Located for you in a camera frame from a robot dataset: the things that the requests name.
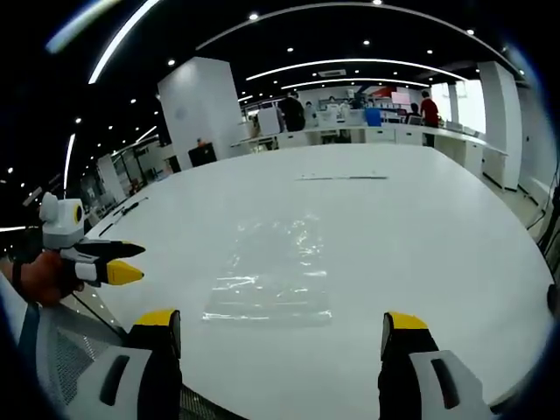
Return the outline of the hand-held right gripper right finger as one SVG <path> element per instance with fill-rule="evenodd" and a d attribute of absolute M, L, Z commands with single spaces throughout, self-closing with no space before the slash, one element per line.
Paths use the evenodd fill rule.
<path fill-rule="evenodd" d="M 418 317 L 383 315 L 380 419 L 491 419 L 482 383 Z"/>

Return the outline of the person's left hand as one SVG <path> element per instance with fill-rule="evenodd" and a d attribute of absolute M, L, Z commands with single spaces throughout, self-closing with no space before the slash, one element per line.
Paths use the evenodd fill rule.
<path fill-rule="evenodd" d="M 27 302 L 54 306 L 76 291 L 83 291 L 84 283 L 64 271 L 60 255 L 42 252 L 33 262 L 15 262 L 12 285 Z"/>

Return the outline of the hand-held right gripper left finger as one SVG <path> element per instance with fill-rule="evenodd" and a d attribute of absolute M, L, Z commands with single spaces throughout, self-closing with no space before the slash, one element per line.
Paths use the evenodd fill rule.
<path fill-rule="evenodd" d="M 180 357 L 180 311 L 144 314 L 78 378 L 73 418 L 179 418 Z"/>

